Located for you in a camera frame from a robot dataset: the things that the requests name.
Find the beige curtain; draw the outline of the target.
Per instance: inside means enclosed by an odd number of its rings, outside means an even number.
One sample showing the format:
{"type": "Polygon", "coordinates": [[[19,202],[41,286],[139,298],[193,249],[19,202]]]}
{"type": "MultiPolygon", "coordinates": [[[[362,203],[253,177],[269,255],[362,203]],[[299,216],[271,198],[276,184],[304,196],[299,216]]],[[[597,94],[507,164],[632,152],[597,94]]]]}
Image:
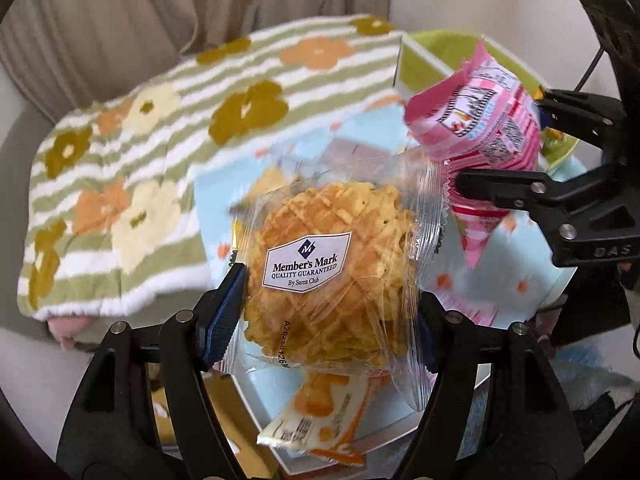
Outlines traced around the beige curtain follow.
{"type": "Polygon", "coordinates": [[[257,29],[389,10],[390,0],[14,0],[1,61],[23,96],[58,120],[257,29]]]}

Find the floral striped blanket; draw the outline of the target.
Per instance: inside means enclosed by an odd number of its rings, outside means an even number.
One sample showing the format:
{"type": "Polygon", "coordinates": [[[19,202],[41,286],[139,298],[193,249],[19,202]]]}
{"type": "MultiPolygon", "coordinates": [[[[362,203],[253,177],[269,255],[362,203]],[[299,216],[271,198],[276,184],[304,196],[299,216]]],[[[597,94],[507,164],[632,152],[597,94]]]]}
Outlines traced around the floral striped blanket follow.
{"type": "Polygon", "coordinates": [[[305,18],[68,114],[32,162],[17,307],[38,321],[126,316],[212,288],[195,180],[388,102],[399,44],[377,16],[305,18]]]}

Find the grey purple snack packet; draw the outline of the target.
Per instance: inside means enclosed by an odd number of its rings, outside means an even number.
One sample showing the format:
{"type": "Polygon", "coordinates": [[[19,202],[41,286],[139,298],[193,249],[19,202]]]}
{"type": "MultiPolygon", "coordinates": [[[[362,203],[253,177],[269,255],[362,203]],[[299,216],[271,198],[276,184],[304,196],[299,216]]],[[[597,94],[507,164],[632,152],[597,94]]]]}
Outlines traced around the grey purple snack packet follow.
{"type": "Polygon", "coordinates": [[[334,138],[319,155],[318,163],[328,168],[345,167],[364,171],[373,169],[392,155],[391,151],[369,143],[334,138]]]}

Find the green cardboard storage box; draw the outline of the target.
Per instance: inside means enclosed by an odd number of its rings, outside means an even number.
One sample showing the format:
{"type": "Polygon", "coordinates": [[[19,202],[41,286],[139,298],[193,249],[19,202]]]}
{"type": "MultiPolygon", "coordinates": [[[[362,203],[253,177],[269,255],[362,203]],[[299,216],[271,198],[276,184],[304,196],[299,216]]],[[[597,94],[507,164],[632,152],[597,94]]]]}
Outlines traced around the green cardboard storage box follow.
{"type": "MultiPolygon", "coordinates": [[[[450,77],[472,56],[479,42],[502,66],[520,78],[530,94],[549,87],[543,76],[496,40],[486,35],[441,29],[407,32],[402,36],[394,77],[396,91],[406,100],[450,77]]],[[[545,133],[539,167],[561,179],[583,174],[586,167],[574,155],[578,144],[578,139],[566,133],[545,133]]]]}

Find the blue daisy tablecloth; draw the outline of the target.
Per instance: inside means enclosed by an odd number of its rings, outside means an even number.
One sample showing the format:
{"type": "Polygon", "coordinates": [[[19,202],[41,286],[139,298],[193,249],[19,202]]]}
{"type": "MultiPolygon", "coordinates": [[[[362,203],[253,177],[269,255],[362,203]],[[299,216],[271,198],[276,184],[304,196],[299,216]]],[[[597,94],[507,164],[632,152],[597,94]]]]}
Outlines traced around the blue daisy tablecloth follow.
{"type": "Polygon", "coordinates": [[[505,328],[573,277],[522,212],[468,228],[448,207],[397,105],[244,154],[198,177],[210,274],[247,279],[222,366],[257,441],[284,469],[361,466],[418,426],[435,377],[419,366],[421,289],[478,325],[505,328]]]}

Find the pink striped snack packet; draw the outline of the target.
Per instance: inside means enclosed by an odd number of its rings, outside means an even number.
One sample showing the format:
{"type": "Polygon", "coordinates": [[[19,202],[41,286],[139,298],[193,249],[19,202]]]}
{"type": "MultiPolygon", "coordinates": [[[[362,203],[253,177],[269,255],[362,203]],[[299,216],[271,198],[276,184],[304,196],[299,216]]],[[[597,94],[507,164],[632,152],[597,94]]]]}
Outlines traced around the pink striped snack packet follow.
{"type": "Polygon", "coordinates": [[[405,123],[431,160],[448,164],[449,209],[472,268],[508,212],[463,197],[454,179],[463,169],[534,171],[540,151],[536,104],[479,41],[456,72],[408,101],[405,123]]]}

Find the orange chiffon cake packet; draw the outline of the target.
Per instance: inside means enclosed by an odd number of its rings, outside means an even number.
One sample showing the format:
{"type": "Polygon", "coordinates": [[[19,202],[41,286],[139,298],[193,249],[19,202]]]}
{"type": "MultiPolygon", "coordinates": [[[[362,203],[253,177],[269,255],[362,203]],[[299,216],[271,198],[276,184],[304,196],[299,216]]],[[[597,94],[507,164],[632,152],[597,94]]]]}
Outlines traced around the orange chiffon cake packet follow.
{"type": "Polygon", "coordinates": [[[258,434],[257,443],[362,467],[366,459],[354,448],[356,432],[369,405],[389,382],[388,376],[307,373],[292,400],[258,434]]]}

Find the Member's Mark waffle cookie pack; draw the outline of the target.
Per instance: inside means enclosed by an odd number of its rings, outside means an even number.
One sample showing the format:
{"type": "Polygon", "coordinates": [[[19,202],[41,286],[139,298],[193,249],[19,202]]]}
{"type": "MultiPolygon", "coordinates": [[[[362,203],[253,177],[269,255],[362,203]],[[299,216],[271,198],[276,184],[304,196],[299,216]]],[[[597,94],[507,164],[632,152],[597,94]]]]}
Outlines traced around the Member's Mark waffle cookie pack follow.
{"type": "Polygon", "coordinates": [[[371,170],[302,170],[249,200],[238,215],[246,289],[226,367],[388,376],[422,410],[431,388],[419,281],[448,195],[447,165],[413,148],[371,170]]]}

